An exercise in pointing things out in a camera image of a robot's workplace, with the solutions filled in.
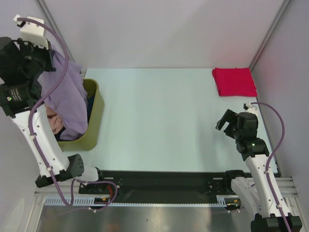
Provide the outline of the purple t shirt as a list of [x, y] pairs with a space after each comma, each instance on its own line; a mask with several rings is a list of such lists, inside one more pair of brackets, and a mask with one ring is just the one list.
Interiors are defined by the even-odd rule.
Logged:
[[81, 67], [70, 61], [65, 77], [44, 100], [45, 106], [53, 109], [62, 118], [65, 128], [55, 135], [60, 140], [76, 140], [88, 128], [87, 92], [80, 71]]

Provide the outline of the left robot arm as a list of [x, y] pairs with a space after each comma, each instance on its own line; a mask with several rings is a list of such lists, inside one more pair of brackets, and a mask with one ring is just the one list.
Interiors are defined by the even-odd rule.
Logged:
[[84, 165], [80, 154], [66, 157], [54, 137], [40, 101], [42, 87], [38, 78], [43, 72], [54, 72], [52, 52], [21, 38], [0, 39], [0, 106], [18, 126], [28, 142], [40, 169], [36, 186], [46, 187], [56, 182], [77, 178], [90, 183], [96, 193], [106, 187], [97, 168]]

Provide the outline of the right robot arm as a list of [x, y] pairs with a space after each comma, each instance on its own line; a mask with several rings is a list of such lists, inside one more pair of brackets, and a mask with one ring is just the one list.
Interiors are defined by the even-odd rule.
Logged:
[[302, 229], [299, 216], [294, 216], [284, 200], [271, 169], [271, 157], [265, 141], [257, 136], [258, 117], [254, 107], [235, 113], [228, 109], [217, 122], [216, 129], [224, 124], [226, 136], [235, 140], [236, 149], [246, 163], [254, 184], [251, 185], [242, 170], [225, 173], [223, 189], [236, 194], [251, 215], [252, 232], [298, 232]]

